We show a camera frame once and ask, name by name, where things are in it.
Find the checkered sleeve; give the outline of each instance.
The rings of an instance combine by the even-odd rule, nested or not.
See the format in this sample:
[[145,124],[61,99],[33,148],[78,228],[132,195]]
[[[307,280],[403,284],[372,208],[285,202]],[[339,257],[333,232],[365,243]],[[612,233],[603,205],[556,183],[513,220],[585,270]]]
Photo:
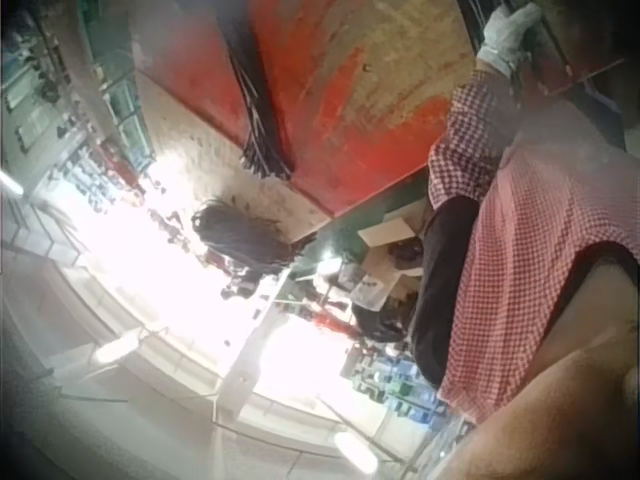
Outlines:
[[447,132],[429,154],[434,208],[458,195],[482,202],[515,136],[516,117],[509,83],[495,74],[476,71],[454,92]]

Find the red gingham shirt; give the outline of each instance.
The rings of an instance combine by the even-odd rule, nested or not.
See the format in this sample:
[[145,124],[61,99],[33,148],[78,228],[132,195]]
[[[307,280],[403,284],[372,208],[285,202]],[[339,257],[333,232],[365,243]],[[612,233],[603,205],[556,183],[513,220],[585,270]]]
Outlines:
[[[517,120],[506,80],[476,72],[429,156],[434,208],[457,195],[481,203],[439,391],[476,423],[522,387],[581,250],[613,241],[640,261],[640,161],[590,126],[579,142],[516,141],[502,155]],[[589,125],[575,120],[555,130]]]

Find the ceiling light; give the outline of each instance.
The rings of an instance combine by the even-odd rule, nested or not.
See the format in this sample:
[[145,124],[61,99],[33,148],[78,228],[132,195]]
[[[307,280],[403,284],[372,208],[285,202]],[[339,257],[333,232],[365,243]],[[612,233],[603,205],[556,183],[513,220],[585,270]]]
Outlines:
[[336,433],[333,441],[342,454],[366,475],[378,470],[378,458],[352,433]]
[[318,275],[333,275],[338,273],[342,266],[342,259],[340,257],[330,258],[323,260],[318,264]]
[[24,194],[24,188],[22,188],[18,182],[16,182],[9,175],[0,170],[0,183],[7,187],[12,193],[21,197]]
[[123,337],[98,348],[95,359],[98,363],[111,363],[120,360],[140,347],[138,332],[131,332]]

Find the red painted surface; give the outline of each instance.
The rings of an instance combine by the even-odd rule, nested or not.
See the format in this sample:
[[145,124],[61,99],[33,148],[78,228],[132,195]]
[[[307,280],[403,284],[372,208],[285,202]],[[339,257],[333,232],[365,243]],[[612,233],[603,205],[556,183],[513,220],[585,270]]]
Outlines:
[[[335,32],[322,28],[335,1],[299,0],[297,14],[287,15],[279,0],[256,0],[252,13],[283,142],[296,166],[293,187],[337,216],[425,166],[444,130],[448,104],[431,98],[393,126],[393,111],[376,116],[367,105],[350,105],[355,120],[346,120],[366,52],[355,47],[337,69],[319,73],[329,49],[339,48],[332,41],[343,25]],[[244,105],[213,19],[153,4],[134,27],[143,53],[138,68],[243,145]],[[352,0],[350,8],[363,4]]]

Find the white glove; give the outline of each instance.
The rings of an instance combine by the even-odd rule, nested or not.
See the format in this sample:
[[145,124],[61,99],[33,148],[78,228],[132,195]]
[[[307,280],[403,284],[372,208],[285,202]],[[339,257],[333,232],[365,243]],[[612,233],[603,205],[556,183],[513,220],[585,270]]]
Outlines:
[[533,3],[511,16],[504,7],[498,8],[484,29],[484,43],[478,59],[511,78],[520,63],[520,44],[524,34],[541,18],[542,10]]

